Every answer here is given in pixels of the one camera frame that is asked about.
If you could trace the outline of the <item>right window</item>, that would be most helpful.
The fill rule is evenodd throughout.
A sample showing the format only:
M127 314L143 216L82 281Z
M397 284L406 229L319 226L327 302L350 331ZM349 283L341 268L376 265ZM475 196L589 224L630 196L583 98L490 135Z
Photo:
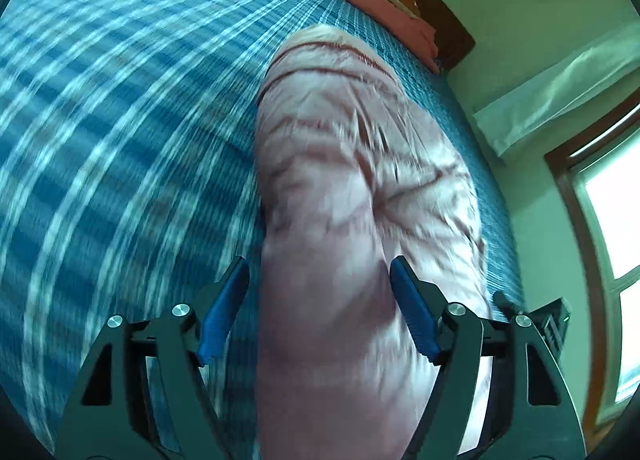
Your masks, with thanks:
M639 386L639 94L544 160L586 276L591 367L582 429L594 448Z

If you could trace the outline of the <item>pink quilted down jacket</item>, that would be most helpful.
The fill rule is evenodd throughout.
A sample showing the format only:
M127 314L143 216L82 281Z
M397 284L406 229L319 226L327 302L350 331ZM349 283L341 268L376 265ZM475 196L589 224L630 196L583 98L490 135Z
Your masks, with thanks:
M266 220L256 404L266 459L397 459L438 370L390 287L403 256L481 317L491 308L470 171L365 42L290 36L258 95Z

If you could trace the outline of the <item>green curtain right of headboard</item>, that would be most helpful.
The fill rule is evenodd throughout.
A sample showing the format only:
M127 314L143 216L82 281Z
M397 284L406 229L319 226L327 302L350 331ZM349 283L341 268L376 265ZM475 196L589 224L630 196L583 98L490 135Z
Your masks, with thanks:
M474 113L494 150L509 149L639 69L639 21L627 22L578 48Z

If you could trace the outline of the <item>blue plaid bed sheet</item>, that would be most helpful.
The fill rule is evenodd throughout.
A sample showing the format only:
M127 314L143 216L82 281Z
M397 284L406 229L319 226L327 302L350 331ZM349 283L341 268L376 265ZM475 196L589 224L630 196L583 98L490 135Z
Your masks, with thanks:
M52 448L107 318L257 267L255 97L292 33L372 46L464 157L487 285L524 293L506 202L446 80L344 0L13 0L1 18L1 384Z

